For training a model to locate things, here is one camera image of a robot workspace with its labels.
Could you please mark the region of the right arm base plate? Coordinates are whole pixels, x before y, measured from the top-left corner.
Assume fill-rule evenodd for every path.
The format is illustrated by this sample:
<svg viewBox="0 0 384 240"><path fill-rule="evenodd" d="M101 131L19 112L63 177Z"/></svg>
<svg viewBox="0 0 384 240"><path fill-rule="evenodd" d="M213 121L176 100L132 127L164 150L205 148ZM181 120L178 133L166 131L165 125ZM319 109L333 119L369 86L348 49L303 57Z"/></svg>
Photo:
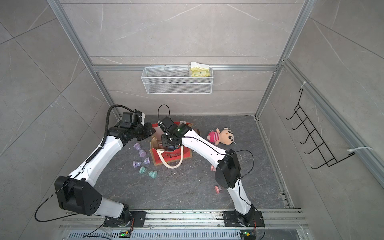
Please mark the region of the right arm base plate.
<svg viewBox="0 0 384 240"><path fill-rule="evenodd" d="M223 219L226 227L264 227L263 215L260 211L250 209L246 215L237 211L224 211Z"/></svg>

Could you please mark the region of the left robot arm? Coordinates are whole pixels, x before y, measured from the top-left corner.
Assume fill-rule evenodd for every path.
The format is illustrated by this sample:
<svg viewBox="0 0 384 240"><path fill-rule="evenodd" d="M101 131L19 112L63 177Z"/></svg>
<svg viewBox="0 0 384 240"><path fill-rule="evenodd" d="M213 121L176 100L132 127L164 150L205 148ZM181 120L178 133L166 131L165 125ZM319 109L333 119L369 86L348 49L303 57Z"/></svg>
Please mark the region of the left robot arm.
<svg viewBox="0 0 384 240"><path fill-rule="evenodd" d="M145 123L145 114L139 110L125 109L121 119L110 126L111 111L107 111L104 136L98 147L79 167L67 177L56 179L55 196L62 210L74 215L102 216L120 227L132 221L129 206L104 198L95 188L95 184L112 158L132 139L138 141L151 137L155 130L150 123Z"/></svg>

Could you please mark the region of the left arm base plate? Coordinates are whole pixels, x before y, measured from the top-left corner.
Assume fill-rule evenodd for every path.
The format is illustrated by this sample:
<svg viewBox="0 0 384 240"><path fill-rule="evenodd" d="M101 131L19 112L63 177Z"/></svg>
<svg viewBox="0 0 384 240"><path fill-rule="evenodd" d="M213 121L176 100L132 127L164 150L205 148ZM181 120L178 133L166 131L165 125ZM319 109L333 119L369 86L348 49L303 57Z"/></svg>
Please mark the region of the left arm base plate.
<svg viewBox="0 0 384 240"><path fill-rule="evenodd" d="M146 220L147 212L145 211L125 211L119 218L107 217L104 227L111 228L142 228Z"/></svg>

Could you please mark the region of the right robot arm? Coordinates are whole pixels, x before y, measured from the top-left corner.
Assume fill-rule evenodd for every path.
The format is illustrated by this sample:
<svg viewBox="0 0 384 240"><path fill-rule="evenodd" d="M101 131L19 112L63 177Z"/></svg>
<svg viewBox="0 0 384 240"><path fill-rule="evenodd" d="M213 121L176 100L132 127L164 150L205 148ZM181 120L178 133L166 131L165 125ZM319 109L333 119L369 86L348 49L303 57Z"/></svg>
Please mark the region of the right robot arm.
<svg viewBox="0 0 384 240"><path fill-rule="evenodd" d="M164 132L161 136L164 147L187 147L214 166L216 182L227 189L235 207L233 215L226 219L244 227L265 226L262 213L251 203L244 190L236 151L226 151L209 143L191 127L186 124L177 125L169 117L158 121L158 126Z"/></svg>

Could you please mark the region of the red burlap canvas bag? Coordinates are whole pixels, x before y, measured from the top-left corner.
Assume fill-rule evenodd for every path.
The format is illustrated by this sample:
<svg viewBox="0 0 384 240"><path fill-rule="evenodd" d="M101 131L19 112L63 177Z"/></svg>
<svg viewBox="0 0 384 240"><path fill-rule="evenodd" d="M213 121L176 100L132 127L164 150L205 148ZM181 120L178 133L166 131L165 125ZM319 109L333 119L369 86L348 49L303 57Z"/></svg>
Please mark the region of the red burlap canvas bag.
<svg viewBox="0 0 384 240"><path fill-rule="evenodd" d="M164 132L158 126L158 124L152 124L155 133L150 141L150 154L155 166L164 165L167 168L178 168L184 160L191 159L193 157L192 150L189 148L179 147L177 149L170 149L163 146L161 136Z"/></svg>

